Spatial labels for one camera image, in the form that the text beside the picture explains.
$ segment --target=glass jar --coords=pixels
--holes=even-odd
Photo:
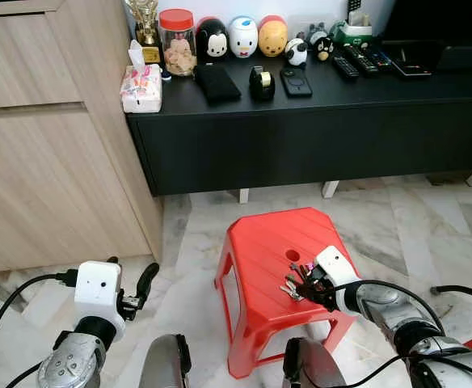
[[[174,75],[191,75],[196,66],[193,14],[173,8],[162,11],[158,18],[166,69]]]

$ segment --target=black smartphone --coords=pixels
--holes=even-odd
[[[284,90],[290,97],[312,95],[310,84],[304,75],[303,69],[285,67],[280,72]]]

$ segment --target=white wall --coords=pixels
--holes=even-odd
[[[369,14],[373,34],[385,28],[395,0],[362,0],[361,10]],[[289,27],[296,17],[310,22],[323,21],[327,29],[336,20],[346,19],[347,0],[159,0],[158,11],[185,8],[193,12],[195,23],[205,16],[215,16],[227,24],[238,15],[247,15],[256,23],[269,14],[284,17]]]

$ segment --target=wooden cabinet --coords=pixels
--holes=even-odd
[[[0,107],[81,100],[46,15],[0,16]]]
[[[84,109],[0,115],[0,271],[149,251]]]
[[[162,250],[120,103],[119,0],[0,2],[0,271]]]

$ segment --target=red plastic stool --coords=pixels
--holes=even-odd
[[[214,284],[224,306],[230,339],[227,362],[233,377],[246,377],[254,367],[282,359],[284,353],[259,357],[272,335],[289,327],[327,320],[331,331],[323,344],[330,352],[335,350],[355,318],[337,310],[330,313],[306,299],[295,302],[279,288],[292,272],[292,262],[312,263],[330,245],[349,259],[331,219],[312,208],[243,217],[229,228]],[[240,301],[234,333],[222,283],[231,267]]]

